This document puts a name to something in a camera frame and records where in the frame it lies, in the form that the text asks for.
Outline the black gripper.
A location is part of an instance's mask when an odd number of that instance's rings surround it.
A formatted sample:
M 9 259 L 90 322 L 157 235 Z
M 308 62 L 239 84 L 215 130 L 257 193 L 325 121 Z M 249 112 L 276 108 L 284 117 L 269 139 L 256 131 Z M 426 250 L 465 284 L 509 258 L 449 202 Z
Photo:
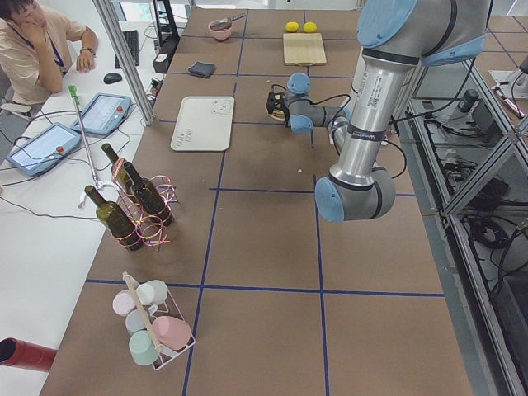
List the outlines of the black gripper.
M 285 114 L 286 115 L 289 114 L 285 92 L 269 92 L 266 102 L 269 102 L 269 101 L 276 101 L 276 102 L 281 103 L 285 110 Z

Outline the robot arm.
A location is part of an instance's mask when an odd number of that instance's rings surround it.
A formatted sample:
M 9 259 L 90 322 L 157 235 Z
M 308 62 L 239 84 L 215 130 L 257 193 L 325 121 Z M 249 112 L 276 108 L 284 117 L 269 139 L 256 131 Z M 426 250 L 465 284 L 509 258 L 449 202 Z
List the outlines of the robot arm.
M 490 1 L 369 1 L 357 39 L 361 58 L 352 104 L 320 106 L 310 79 L 290 76 L 285 92 L 268 95 L 269 114 L 280 111 L 295 133 L 325 127 L 339 159 L 315 186 L 318 212 L 329 222 L 376 219 L 393 206 L 395 186 L 376 158 L 410 70 L 475 58 L 484 47 Z

